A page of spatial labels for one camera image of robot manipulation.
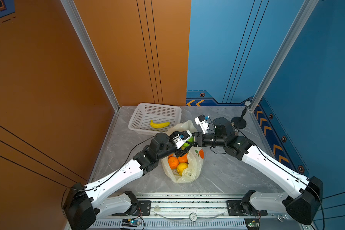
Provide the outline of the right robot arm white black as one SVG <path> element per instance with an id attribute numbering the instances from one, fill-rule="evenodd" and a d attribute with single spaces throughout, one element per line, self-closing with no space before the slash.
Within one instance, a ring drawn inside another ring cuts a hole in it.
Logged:
<path id="1" fill-rule="evenodd" d="M 275 211 L 288 214 L 303 225 L 311 225 L 317 211 L 323 209 L 323 182 L 282 165 L 246 136 L 236 136 L 231 122 L 223 117 L 213 120 L 214 130 L 209 133 L 208 119 L 204 115 L 195 118 L 202 130 L 193 134 L 195 147 L 222 147 L 226 154 L 256 168 L 283 189 L 282 193 L 248 191 L 241 199 L 241 211 L 247 215 Z"/>

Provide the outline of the yellowish translucent plastic bag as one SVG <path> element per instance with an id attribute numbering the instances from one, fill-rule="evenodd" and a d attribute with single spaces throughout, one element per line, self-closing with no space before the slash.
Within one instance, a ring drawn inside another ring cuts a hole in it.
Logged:
<path id="1" fill-rule="evenodd" d="M 161 160 L 165 174 L 176 184 L 191 183 L 199 176 L 204 163 L 201 147 L 191 147 L 189 152 L 178 157 L 170 154 Z"/>

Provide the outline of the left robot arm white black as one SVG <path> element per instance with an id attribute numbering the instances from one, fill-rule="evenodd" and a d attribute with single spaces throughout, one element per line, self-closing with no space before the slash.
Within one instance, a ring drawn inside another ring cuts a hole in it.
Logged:
<path id="1" fill-rule="evenodd" d="M 118 196 L 111 204 L 105 204 L 104 200 L 126 184 L 152 171 L 161 159 L 179 153 L 185 143 L 193 140 L 193 135 L 188 130 L 175 131 L 171 135 L 158 133 L 149 139 L 149 145 L 118 170 L 84 186 L 81 183 L 74 184 L 62 207 L 71 229 L 86 230 L 101 216 L 134 214 L 138 201 L 130 191 Z"/>

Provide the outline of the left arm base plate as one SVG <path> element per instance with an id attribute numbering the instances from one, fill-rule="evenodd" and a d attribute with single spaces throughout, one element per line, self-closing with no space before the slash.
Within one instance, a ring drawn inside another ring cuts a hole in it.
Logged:
<path id="1" fill-rule="evenodd" d="M 125 213 L 116 213 L 112 214 L 112 216 L 142 216 L 146 217 L 150 215 L 151 211 L 151 201 L 150 200 L 142 200 L 138 201 L 137 205 L 132 205 L 129 210 Z"/>

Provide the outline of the green apple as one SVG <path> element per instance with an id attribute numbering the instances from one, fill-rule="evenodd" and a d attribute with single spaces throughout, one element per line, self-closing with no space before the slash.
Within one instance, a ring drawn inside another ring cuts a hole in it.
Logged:
<path id="1" fill-rule="evenodd" d="M 192 144 L 194 143 L 194 137 L 191 137 L 190 139 L 188 139 L 183 146 L 181 147 L 181 150 L 184 150 L 190 146 L 192 146 Z"/>

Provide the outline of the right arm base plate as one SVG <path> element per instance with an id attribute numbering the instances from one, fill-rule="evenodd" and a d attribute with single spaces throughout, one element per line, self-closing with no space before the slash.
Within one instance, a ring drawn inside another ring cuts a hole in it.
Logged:
<path id="1" fill-rule="evenodd" d="M 230 216 L 267 216 L 266 210 L 257 211 L 249 202 L 242 202 L 240 200 L 226 201 L 227 211 Z"/>

